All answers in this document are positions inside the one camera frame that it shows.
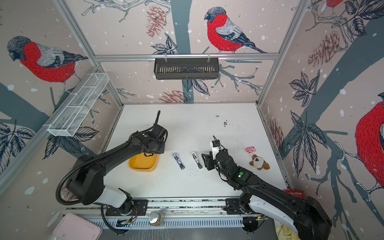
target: yellow tray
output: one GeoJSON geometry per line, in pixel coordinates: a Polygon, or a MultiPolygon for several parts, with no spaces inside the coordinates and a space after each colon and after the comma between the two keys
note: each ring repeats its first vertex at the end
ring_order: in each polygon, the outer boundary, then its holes
{"type": "Polygon", "coordinates": [[[144,153],[138,154],[129,159],[128,166],[130,169],[140,172],[152,172],[157,166],[158,154],[151,157],[144,156],[144,153]]]}

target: white table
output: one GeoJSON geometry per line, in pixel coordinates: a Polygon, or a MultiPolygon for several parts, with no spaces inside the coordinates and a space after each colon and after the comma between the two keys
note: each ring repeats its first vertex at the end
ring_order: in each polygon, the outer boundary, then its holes
{"type": "Polygon", "coordinates": [[[242,192],[220,180],[216,170],[204,167],[201,154],[211,151],[209,141],[215,135],[237,165],[279,189],[286,188],[254,103],[126,105],[107,150],[127,141],[131,133],[152,126],[158,110],[158,124],[168,130],[168,139],[156,169],[134,171],[125,161],[104,177],[105,184],[120,187],[136,198],[239,196],[242,192]],[[254,146],[256,154],[266,160],[269,170],[249,165],[251,158],[245,151],[249,146],[254,146]],[[172,157],[175,152],[185,165],[184,170],[172,157]],[[191,152],[199,156],[202,169],[198,169],[191,152]]]}

